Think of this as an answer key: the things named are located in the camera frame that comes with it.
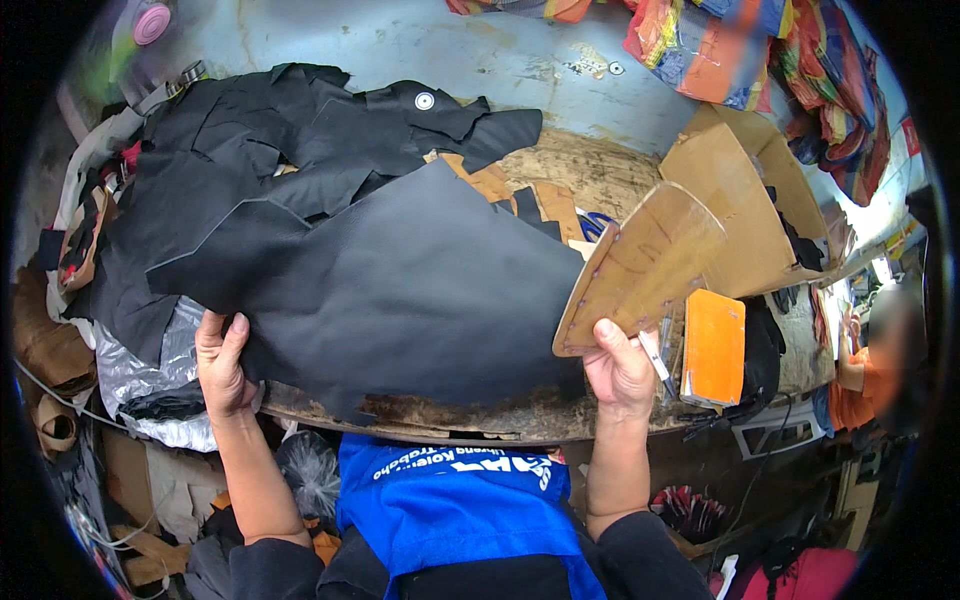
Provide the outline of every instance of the black cable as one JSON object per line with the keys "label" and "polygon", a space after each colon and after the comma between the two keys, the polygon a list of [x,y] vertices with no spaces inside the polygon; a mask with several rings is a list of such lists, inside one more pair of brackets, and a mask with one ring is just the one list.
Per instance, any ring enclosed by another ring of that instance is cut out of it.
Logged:
{"label": "black cable", "polygon": [[[786,427],[786,421],[790,419],[790,411],[793,409],[793,397],[788,396],[783,393],[778,393],[777,396],[785,396],[790,400],[790,403],[786,406],[786,415],[783,416],[783,422],[780,424],[780,429],[777,430],[777,436],[775,440],[780,439],[780,434],[783,433],[783,428]],[[724,545],[724,538],[733,531],[733,528],[736,527],[736,524],[740,522],[740,518],[743,516],[743,508],[747,505],[747,497],[750,495],[750,490],[753,489],[754,483],[759,478],[760,474],[763,472],[763,468],[767,464],[767,460],[770,458],[770,455],[774,453],[776,448],[776,442],[771,444],[770,449],[767,450],[767,453],[763,455],[763,461],[760,463],[760,466],[756,468],[756,473],[754,473],[753,479],[750,480],[750,483],[747,485],[747,490],[743,493],[743,499],[740,500],[740,510],[736,513],[736,518],[733,520],[733,523],[730,524],[730,527],[727,528],[727,531],[720,536],[720,542],[717,543],[716,547],[713,548],[713,554],[710,556],[710,568],[707,569],[707,581],[709,582],[710,576],[713,574],[713,568],[716,565],[717,561],[717,552],[720,551],[720,547]]]}

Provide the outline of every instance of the black sleeve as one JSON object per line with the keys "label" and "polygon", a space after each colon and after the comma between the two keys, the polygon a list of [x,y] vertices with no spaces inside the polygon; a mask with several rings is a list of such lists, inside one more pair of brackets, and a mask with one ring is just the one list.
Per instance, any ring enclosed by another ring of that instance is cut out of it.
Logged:
{"label": "black sleeve", "polygon": [[693,564],[666,534],[653,513],[624,516],[597,541],[604,563],[631,598],[712,600],[713,594]]}
{"label": "black sleeve", "polygon": [[284,600],[317,597],[324,562],[312,548],[287,540],[264,539],[230,551],[233,598]]}

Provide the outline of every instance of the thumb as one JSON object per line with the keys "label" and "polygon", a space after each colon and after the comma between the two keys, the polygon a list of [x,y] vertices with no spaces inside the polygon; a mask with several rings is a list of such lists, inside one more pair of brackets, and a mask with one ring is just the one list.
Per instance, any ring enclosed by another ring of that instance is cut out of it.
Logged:
{"label": "thumb", "polygon": [[612,356],[618,367],[623,369],[631,365],[636,350],[616,323],[610,319],[601,319],[593,326],[593,337],[596,338],[597,346]]}
{"label": "thumb", "polygon": [[234,364],[240,360],[240,351],[247,343],[250,337],[250,321],[243,315],[237,313],[233,316],[233,323],[224,336],[224,344],[220,348],[219,358],[224,358],[227,362]]}

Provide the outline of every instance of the wooden table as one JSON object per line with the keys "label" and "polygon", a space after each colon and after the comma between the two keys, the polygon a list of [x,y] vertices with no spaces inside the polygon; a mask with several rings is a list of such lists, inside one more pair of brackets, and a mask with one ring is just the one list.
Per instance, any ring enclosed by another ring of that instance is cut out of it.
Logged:
{"label": "wooden table", "polygon": [[[610,140],[568,132],[543,130],[537,146],[510,153],[497,163],[507,175],[507,187],[517,190],[535,181],[550,181],[573,191],[574,202],[584,210],[604,212],[622,221],[643,195],[660,180],[659,161]],[[820,352],[813,338],[812,309],[804,287],[797,306],[786,318],[774,304],[787,344],[781,359],[780,388],[788,393],[811,390],[832,378],[832,355]],[[683,359],[684,311],[675,308],[667,334],[668,368],[679,381]],[[650,418],[652,435],[683,429],[684,413],[703,409],[670,401],[661,406],[659,386]],[[296,388],[272,382],[262,411],[268,415],[336,429],[366,433],[416,444],[476,446],[549,446],[591,440],[596,423],[596,398],[562,401],[556,388],[541,388],[527,397],[506,399],[493,408],[438,404],[417,396],[368,396],[361,410],[378,415],[368,427],[334,420],[323,406]]]}

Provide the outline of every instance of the pink round lid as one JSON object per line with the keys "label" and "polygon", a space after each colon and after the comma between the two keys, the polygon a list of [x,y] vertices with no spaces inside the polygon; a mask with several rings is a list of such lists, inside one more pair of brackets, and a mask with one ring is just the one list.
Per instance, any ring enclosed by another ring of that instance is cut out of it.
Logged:
{"label": "pink round lid", "polygon": [[170,9],[158,4],[140,15],[133,26],[133,41],[140,46],[156,41],[170,23]]}

